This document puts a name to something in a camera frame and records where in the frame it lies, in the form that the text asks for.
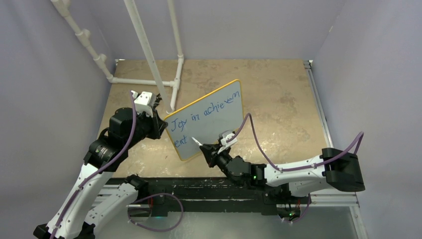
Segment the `yellow framed whiteboard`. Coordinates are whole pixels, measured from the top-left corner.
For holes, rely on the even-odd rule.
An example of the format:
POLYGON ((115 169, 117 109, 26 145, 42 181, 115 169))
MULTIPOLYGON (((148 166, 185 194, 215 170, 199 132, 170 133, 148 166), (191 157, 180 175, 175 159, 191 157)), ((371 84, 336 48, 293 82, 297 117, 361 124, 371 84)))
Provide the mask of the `yellow framed whiteboard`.
POLYGON ((216 143, 219 135, 239 128, 244 119, 242 86, 233 80, 165 117, 166 131, 181 161, 200 153, 200 143, 216 143))

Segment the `whiteboard marker pen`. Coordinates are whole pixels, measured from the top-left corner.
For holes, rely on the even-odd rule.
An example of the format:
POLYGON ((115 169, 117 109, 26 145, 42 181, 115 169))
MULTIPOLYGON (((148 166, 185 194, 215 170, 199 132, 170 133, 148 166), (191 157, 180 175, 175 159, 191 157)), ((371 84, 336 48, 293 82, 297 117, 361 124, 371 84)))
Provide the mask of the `whiteboard marker pen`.
POLYGON ((196 138, 192 137, 192 140, 198 145, 198 146, 202 146, 203 144, 200 143, 196 138))

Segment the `black handled pliers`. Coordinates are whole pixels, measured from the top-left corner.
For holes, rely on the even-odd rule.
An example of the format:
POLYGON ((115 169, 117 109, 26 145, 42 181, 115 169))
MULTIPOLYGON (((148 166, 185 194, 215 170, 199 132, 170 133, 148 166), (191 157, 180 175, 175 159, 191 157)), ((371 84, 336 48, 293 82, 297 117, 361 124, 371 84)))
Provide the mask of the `black handled pliers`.
POLYGON ((155 102, 154 102, 154 108, 156 108, 159 104, 160 104, 160 101, 162 100, 162 98, 161 98, 161 94, 158 94, 157 96, 156 96, 156 100, 155 100, 155 102))

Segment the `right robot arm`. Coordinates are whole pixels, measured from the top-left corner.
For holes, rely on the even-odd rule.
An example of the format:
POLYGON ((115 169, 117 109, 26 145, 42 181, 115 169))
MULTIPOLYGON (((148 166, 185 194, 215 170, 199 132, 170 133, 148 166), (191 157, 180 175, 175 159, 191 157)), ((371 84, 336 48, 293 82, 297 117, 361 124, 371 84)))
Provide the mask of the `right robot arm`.
POLYGON ((280 198, 287 203, 297 197, 329 187, 341 192, 365 190, 356 154, 335 148, 322 149, 321 155, 293 163, 255 164, 242 157, 230 156, 229 149, 219 144, 203 144, 199 149, 210 168, 217 166, 234 185, 254 190, 279 189, 280 198))

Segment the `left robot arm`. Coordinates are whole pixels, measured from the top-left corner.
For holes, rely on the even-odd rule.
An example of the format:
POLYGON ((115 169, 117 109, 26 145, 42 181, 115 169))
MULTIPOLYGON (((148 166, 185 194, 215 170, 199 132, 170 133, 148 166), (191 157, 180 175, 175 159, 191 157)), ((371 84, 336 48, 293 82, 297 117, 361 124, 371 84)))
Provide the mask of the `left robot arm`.
POLYGON ((109 126, 89 146, 77 181, 59 211, 48 223, 35 228, 36 238, 94 239, 123 206, 148 199, 147 182, 131 175, 116 193, 92 206, 103 186, 128 158, 129 149, 145 138, 161 137, 167 124, 160 119, 156 106, 135 104, 115 111, 109 126))

